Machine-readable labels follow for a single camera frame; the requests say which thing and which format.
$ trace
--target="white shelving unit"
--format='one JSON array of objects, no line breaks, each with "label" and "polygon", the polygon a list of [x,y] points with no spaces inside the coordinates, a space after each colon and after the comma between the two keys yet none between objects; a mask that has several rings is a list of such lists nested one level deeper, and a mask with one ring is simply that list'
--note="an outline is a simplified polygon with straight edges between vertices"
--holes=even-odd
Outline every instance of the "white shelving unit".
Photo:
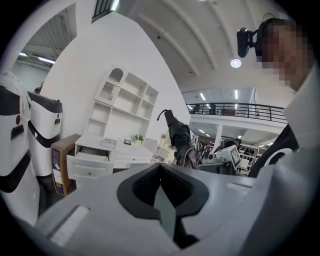
[{"label": "white shelving unit", "polygon": [[93,99],[85,133],[133,141],[145,136],[158,92],[147,82],[119,66],[103,77]]}]

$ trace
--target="book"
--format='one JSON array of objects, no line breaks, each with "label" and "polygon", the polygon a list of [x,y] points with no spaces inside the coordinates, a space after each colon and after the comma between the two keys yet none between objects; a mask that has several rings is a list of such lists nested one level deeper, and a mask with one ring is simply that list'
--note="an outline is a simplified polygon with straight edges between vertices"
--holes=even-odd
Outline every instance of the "book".
[{"label": "book", "polygon": [[116,148],[117,141],[112,138],[105,138],[100,145],[114,150]]}]

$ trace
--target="vr headset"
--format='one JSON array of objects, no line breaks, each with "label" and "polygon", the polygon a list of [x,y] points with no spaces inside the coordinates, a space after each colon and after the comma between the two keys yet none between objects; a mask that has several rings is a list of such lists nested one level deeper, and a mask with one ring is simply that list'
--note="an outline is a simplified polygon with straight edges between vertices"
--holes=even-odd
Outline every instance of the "vr headset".
[{"label": "vr headset", "polygon": [[[243,27],[238,30],[236,33],[237,46],[238,46],[238,55],[241,58],[247,56],[250,48],[254,47],[255,55],[259,61],[263,61],[263,50],[262,46],[265,40],[268,37],[268,29],[274,25],[290,25],[291,23],[288,20],[279,19],[279,18],[269,18],[266,21],[262,22],[259,28],[255,31],[250,31],[247,28]],[[253,42],[254,35],[256,34],[256,42]]]}]

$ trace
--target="picture frame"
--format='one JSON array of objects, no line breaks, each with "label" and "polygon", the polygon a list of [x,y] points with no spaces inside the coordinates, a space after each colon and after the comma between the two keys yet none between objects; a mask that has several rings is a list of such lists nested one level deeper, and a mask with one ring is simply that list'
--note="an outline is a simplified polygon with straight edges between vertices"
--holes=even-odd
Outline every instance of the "picture frame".
[{"label": "picture frame", "polygon": [[131,141],[128,140],[128,139],[125,139],[123,143],[124,143],[124,144],[127,144],[127,145],[131,145]]}]

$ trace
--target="open drawer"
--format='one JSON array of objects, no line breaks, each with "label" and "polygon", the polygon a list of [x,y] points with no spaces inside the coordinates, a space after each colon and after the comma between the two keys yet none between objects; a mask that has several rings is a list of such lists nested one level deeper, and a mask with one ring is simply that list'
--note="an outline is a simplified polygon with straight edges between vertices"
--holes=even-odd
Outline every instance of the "open drawer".
[{"label": "open drawer", "polygon": [[82,154],[67,155],[66,164],[69,179],[77,178],[98,179],[113,173],[114,164],[104,160],[90,159]]}]

